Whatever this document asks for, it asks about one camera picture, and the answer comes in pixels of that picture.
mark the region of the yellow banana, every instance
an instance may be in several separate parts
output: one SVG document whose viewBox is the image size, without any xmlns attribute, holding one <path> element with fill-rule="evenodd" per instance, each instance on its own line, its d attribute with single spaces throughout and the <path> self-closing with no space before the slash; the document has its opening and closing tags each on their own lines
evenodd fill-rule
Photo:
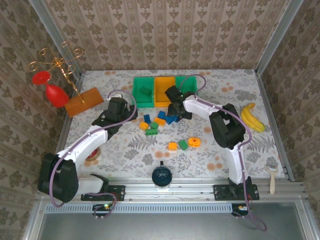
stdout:
<svg viewBox="0 0 320 240">
<path fill-rule="evenodd" d="M 261 133 L 266 129 L 265 125 L 250 112 L 250 109 L 253 109 L 255 105 L 255 103 L 250 103 L 248 106 L 245 106 L 241 111 L 241 119 L 248 125 L 248 127 Z"/>
</svg>

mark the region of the lego brick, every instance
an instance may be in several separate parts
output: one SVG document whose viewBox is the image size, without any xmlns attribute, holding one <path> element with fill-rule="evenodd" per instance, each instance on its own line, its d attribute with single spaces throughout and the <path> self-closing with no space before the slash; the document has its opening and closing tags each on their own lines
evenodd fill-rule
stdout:
<svg viewBox="0 0 320 240">
<path fill-rule="evenodd" d="M 166 113 L 164 111 L 160 111 L 158 113 L 158 118 L 160 118 L 160 119 L 165 119 L 165 116 L 166 116 Z"/>
<path fill-rule="evenodd" d="M 154 77 L 135 77 L 133 79 L 132 95 L 135 98 L 137 108 L 153 108 L 155 106 L 154 90 Z M 150 91 L 151 93 L 146 95 L 142 93 L 144 91 Z"/>
<path fill-rule="evenodd" d="M 148 125 L 148 123 L 142 121 L 142 122 L 140 123 L 139 127 L 140 127 L 140 129 L 142 129 L 142 130 L 146 130 L 146 129 L 149 128 L 149 125 Z"/>
<path fill-rule="evenodd" d="M 181 140 L 181 141 L 179 141 L 179 147 L 182 149 L 182 150 L 187 150 L 187 148 L 188 148 L 188 143 L 185 141 L 185 140 Z"/>
<path fill-rule="evenodd" d="M 173 120 L 174 122 L 176 122 L 176 123 L 178 122 L 178 119 L 179 119 L 178 116 L 171 116 L 171 118 L 172 118 L 172 120 Z"/>
<path fill-rule="evenodd" d="M 144 95 L 147 95 L 147 96 L 150 96 L 152 91 L 146 87 L 142 87 L 139 89 L 140 93 L 144 94 Z"/>
<path fill-rule="evenodd" d="M 170 151 L 176 151 L 178 149 L 178 145 L 176 142 L 169 142 L 168 150 Z"/>
<path fill-rule="evenodd" d="M 165 91 L 176 83 L 174 76 L 159 76 L 154 78 L 154 106 L 168 107 L 171 103 Z"/>
<path fill-rule="evenodd" d="M 201 140 L 198 137 L 190 137 L 188 139 L 188 144 L 190 147 L 197 148 L 201 145 Z"/>
<path fill-rule="evenodd" d="M 150 135 L 157 135 L 158 130 L 157 129 L 147 129 L 145 130 L 145 135 L 150 136 Z"/>
<path fill-rule="evenodd" d="M 151 123 L 149 114 L 143 115 L 143 118 L 144 118 L 144 122 L 145 122 L 145 123 L 147 123 L 147 124 L 150 124 L 150 123 Z"/>
<path fill-rule="evenodd" d="M 166 124 L 166 121 L 165 121 L 165 120 L 160 119 L 160 118 L 158 118 L 158 117 L 155 117 L 155 118 L 154 118 L 154 121 L 155 121 L 159 126 L 161 126 L 161 127 L 163 127 L 163 126 Z"/>
<path fill-rule="evenodd" d="M 150 127 L 152 129 L 158 129 L 159 125 L 156 122 L 153 122 L 153 123 L 150 124 Z"/>
<path fill-rule="evenodd" d="M 176 76 L 175 77 L 175 86 L 179 89 L 182 81 L 186 78 L 186 76 Z M 197 91 L 197 80 L 196 76 L 188 77 L 182 84 L 180 91 L 184 94 L 186 92 L 195 93 Z"/>
<path fill-rule="evenodd" d="M 168 125 L 170 125 L 170 124 L 174 121 L 171 116 L 165 116 L 165 117 L 164 117 L 164 120 L 166 121 L 166 123 L 167 123 Z"/>
</svg>

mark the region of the floral tablecloth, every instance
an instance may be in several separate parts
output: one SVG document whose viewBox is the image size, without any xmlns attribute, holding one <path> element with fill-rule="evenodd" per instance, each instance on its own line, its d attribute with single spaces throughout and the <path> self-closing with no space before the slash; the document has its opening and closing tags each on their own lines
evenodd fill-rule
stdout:
<svg viewBox="0 0 320 240">
<path fill-rule="evenodd" d="M 244 147 L 247 171 L 253 178 L 269 178 L 265 164 L 277 165 L 276 177 L 284 178 L 280 157 L 265 111 L 256 76 L 252 69 L 238 70 L 120 70 L 87 71 L 81 91 L 97 87 L 104 103 L 89 109 L 72 119 L 66 145 L 69 146 L 83 135 L 99 114 L 107 109 L 107 94 L 113 89 L 132 91 L 134 77 L 181 76 L 200 73 L 207 79 L 206 88 L 199 96 L 209 102 L 225 105 L 231 103 L 238 113 L 242 107 L 255 103 L 252 114 L 266 125 L 262 133 L 252 131 L 251 143 Z M 197 77 L 198 88 L 203 81 Z M 124 98 L 131 103 L 130 97 Z M 146 136 L 139 128 L 149 114 L 151 120 L 167 108 L 139 108 L 138 118 L 125 123 L 119 132 L 100 146 L 101 154 L 95 161 L 85 161 L 78 169 L 80 175 L 96 173 L 105 177 L 151 177 L 160 161 L 171 169 L 174 178 L 227 178 L 229 169 L 226 150 L 214 140 L 210 122 L 193 114 L 192 120 L 160 126 L 158 135 Z M 200 147 L 189 147 L 186 151 L 168 151 L 169 142 L 201 139 Z"/>
</svg>

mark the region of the orange block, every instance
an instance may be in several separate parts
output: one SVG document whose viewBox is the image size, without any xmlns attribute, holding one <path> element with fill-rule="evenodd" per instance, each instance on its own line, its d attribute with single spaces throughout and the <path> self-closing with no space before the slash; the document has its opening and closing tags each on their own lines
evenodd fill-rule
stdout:
<svg viewBox="0 0 320 240">
<path fill-rule="evenodd" d="M 154 121 L 155 121 L 159 126 L 162 126 L 162 127 L 166 124 L 166 121 L 165 121 L 165 120 L 160 119 L 160 118 L 158 118 L 158 117 L 155 117 L 155 118 L 154 118 Z"/>
<path fill-rule="evenodd" d="M 201 140 L 198 137 L 190 137 L 188 140 L 188 144 L 190 147 L 197 148 L 201 145 Z"/>
<path fill-rule="evenodd" d="M 142 121 L 142 122 L 140 123 L 139 127 L 140 127 L 140 129 L 142 129 L 142 130 L 145 131 L 145 130 L 147 130 L 147 129 L 149 128 L 149 125 L 148 125 L 148 123 Z"/>
<path fill-rule="evenodd" d="M 176 142 L 169 142 L 168 150 L 170 151 L 176 151 L 178 149 L 178 145 Z"/>
<path fill-rule="evenodd" d="M 174 76 L 158 76 L 154 78 L 154 106 L 168 107 L 171 103 L 165 91 L 176 84 Z"/>
</svg>

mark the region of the yellow container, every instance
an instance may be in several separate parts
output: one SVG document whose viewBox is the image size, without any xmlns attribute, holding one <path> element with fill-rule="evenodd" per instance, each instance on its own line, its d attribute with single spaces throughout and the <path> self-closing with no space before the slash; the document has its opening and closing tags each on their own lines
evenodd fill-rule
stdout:
<svg viewBox="0 0 320 240">
<path fill-rule="evenodd" d="M 165 91 L 176 84 L 174 76 L 158 76 L 154 79 L 154 106 L 168 107 L 170 100 L 167 98 Z"/>
</svg>

